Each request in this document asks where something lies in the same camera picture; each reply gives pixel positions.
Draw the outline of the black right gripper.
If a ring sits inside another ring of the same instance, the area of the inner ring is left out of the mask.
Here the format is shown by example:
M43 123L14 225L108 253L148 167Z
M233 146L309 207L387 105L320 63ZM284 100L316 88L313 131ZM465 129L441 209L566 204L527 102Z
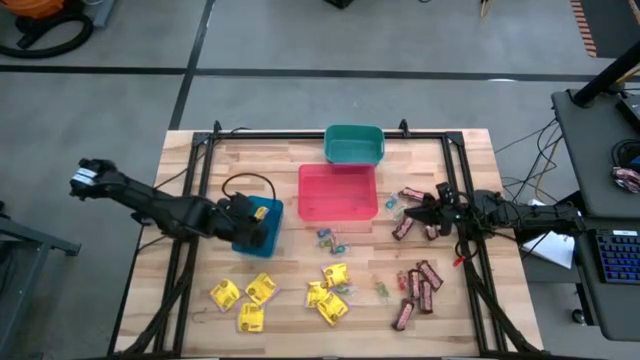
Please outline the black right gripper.
M470 206L471 198L463 192L445 193L440 196L440 201L431 193L425 193L422 207L408 208L404 214L426 226L440 226L439 234L449 236L454 225L469 220Z

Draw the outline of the pink brown candy wrappers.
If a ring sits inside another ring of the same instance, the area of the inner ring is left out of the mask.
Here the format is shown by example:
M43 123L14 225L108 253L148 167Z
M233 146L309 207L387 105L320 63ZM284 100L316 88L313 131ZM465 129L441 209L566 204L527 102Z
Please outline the pink brown candy wrappers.
M634 194L640 194L640 174L623 167L612 169L612 178L616 185Z

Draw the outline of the blue plastic bin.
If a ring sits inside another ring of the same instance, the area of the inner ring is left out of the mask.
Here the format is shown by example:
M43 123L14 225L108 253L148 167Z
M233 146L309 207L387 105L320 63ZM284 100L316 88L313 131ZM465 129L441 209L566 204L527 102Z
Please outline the blue plastic bin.
M281 200L273 200L271 198L249 196L249 199L256 206L264 206L269 209L266 217L262 223L267 227L267 236L263 245L259 248L243 247L238 244L232 245L232 250L244 255L251 255L261 258L271 258L276 249L280 226L282 223L282 216L284 211L284 205Z

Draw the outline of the pink plastic bin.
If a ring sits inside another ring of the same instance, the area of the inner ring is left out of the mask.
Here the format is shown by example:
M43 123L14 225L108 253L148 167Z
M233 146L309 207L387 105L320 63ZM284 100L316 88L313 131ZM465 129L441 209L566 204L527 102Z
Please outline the pink plastic bin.
M309 222L367 221L378 213L375 167L304 164L298 173L298 214Z

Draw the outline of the green plastic bin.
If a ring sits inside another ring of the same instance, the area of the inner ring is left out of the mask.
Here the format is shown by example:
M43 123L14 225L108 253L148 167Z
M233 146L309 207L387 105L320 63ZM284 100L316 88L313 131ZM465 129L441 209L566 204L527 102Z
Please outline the green plastic bin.
M385 135L376 126L331 125L324 133L324 154L335 164L377 165L384 157Z

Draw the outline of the white paper sheet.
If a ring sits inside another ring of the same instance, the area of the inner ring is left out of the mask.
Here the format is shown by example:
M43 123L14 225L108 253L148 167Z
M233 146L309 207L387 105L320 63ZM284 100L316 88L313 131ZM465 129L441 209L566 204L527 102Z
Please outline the white paper sheet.
M575 250L575 239L553 231L525 242L521 249L524 254L535 255L555 265L571 270Z

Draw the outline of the grey desk top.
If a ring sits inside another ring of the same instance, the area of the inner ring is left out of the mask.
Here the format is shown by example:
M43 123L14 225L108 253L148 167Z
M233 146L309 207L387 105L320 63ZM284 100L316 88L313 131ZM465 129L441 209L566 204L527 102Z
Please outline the grey desk top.
M586 231L575 238L575 256L587 323L612 341L640 342L640 286L602 281L595 257L595 230L637 230L640 220L586 217Z
M640 194L616 185L612 149L623 140L640 140L616 108L620 99L601 95L580 107L566 91L551 96L586 212L598 218L640 218Z

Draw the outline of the black backlit keyboard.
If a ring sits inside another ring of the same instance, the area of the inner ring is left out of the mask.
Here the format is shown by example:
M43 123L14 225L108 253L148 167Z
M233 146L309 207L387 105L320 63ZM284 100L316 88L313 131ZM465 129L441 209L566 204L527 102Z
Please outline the black backlit keyboard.
M640 231L600 229L593 236L602 281L640 286Z

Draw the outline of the grey metal stand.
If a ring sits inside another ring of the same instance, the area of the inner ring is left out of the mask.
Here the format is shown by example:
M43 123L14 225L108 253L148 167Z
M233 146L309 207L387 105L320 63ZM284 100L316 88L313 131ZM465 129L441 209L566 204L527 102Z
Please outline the grey metal stand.
M81 245L22 225L4 214L0 201L0 360L10 357L49 253L77 256Z

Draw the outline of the orange black striped strip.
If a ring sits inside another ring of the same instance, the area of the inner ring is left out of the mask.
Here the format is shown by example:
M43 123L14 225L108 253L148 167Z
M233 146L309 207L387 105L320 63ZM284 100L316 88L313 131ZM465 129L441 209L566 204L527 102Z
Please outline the orange black striped strip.
M581 0L569 0L569 2L574 14L586 53L590 57L596 58L597 49L596 49L595 41L591 34L591 30L589 28L589 24L587 22Z

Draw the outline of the dark floor mat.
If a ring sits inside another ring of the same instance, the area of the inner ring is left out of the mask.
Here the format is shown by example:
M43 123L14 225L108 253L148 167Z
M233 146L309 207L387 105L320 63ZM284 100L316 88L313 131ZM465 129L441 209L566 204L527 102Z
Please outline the dark floor mat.
M615 59L640 40L640 0L581 0L597 49Z

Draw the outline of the orange vacuum cleaner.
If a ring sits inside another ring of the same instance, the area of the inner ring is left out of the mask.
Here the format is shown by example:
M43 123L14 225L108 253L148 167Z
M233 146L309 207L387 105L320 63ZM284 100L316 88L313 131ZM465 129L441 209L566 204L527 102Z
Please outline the orange vacuum cleaner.
M60 12L65 0L0 0L0 6L18 17L42 19Z

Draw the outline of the black aluminium table frame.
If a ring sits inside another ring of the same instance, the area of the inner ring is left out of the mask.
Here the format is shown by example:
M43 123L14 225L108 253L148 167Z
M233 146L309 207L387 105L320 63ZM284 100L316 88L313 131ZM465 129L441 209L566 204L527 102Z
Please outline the black aluminium table frame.
M416 139L431 130L411 130L409 138L388 139L383 161L376 167L379 212L371 221L310 223L298 215L298 171L304 164L325 163L324 131L260 131L265 138L225 139L214 149L208 196L222 196L221 184L231 175L254 172L269 178L285 205L277 248L271 259L239 255L231 244L201 240L196 255L181 354L184 357L439 357L478 355L469 296L462 266L454 267L456 234L429 242L414 225L401 242L391 236L393 212L384 209L391 192L405 186L435 193L437 183L447 181L442 140ZM337 240L350 245L342 257L317 246L316 228L338 232ZM498 301L515 327L535 347L543 347L523 265L516 243L494 237L486 243ZM136 258L119 328L109 352L127 349L145 329L160 307L171 242L146 248ZM400 307L396 274L427 260L444 279L434 294L434 313L411 317L405 331L390 324ZM345 262L355 294L342 297L348 313L335 326L316 309L306 308L310 281L322 280L321 267ZM267 273L280 291L266 305L264 332L237 331L238 305L221 313L209 291L230 279L244 293L258 274ZM388 303L378 296L374 277L390 292Z

